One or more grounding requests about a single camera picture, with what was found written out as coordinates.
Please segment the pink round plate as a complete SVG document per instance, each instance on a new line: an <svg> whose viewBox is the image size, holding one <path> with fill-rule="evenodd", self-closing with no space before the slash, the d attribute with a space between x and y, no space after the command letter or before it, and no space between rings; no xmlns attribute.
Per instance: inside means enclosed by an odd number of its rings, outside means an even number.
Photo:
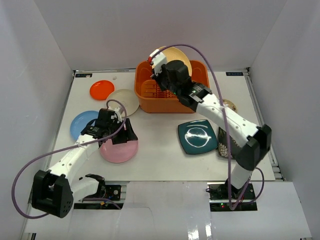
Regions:
<svg viewBox="0 0 320 240"><path fill-rule="evenodd" d="M113 144L112 140L109 139L101 145L99 152L106 161L114 164L120 164L132 159L136 155L138 147L138 140Z"/></svg>

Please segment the yellow round plate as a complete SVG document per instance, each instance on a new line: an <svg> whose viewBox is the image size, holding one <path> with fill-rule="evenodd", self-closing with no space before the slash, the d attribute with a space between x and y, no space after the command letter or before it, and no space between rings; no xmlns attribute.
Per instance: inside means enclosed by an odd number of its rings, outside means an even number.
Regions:
<svg viewBox="0 0 320 240"><path fill-rule="evenodd" d="M165 50L162 51L162 53L166 56L167 58L167 63L174 61L174 60L179 60L182 61L188 68L188 73L190 76L192 76L192 66L191 62L188 59L188 57L178 48L176 47L169 47L166 48Z"/></svg>

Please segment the cream round plate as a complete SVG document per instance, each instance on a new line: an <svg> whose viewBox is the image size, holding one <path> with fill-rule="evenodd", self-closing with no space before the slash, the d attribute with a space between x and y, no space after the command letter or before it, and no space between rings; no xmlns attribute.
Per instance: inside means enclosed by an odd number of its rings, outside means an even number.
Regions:
<svg viewBox="0 0 320 240"><path fill-rule="evenodd" d="M107 98L107 101L109 100L119 101L126 109L127 116L134 114L140 106L135 92L129 89L119 89L112 92Z"/></svg>

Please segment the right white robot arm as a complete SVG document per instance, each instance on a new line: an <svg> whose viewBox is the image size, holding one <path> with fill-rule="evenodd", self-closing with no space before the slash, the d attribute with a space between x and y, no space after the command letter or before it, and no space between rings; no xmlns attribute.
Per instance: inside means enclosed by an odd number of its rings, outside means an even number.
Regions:
<svg viewBox="0 0 320 240"><path fill-rule="evenodd" d="M152 67L152 79L162 91L174 94L185 107L193 110L212 122L240 147L235 155L236 164L228 167L226 195L236 200L244 193L254 169L271 148L272 129L264 124L259 126L225 106L221 96L217 97L207 86L192 81L188 67L181 60L159 62L148 60Z"/></svg>

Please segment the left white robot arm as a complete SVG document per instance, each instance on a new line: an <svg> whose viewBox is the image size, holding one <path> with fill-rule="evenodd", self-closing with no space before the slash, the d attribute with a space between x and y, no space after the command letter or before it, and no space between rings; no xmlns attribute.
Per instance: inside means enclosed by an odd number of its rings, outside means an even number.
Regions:
<svg viewBox="0 0 320 240"><path fill-rule="evenodd" d="M32 207L64 218L74 202L103 199L107 191L104 177L89 173L76 179L77 172L94 152L110 148L114 155L121 147L131 148L137 141L123 107L100 109L97 118L80 132L74 147L48 170L39 170L34 175Z"/></svg>

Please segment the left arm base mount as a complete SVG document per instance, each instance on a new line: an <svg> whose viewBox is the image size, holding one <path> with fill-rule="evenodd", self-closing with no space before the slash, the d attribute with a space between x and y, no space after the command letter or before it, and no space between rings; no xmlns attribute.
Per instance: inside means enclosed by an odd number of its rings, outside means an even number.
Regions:
<svg viewBox="0 0 320 240"><path fill-rule="evenodd" d="M102 198L107 200L82 201L74 204L75 210L121 210L125 198L122 197L122 186L106 185Z"/></svg>

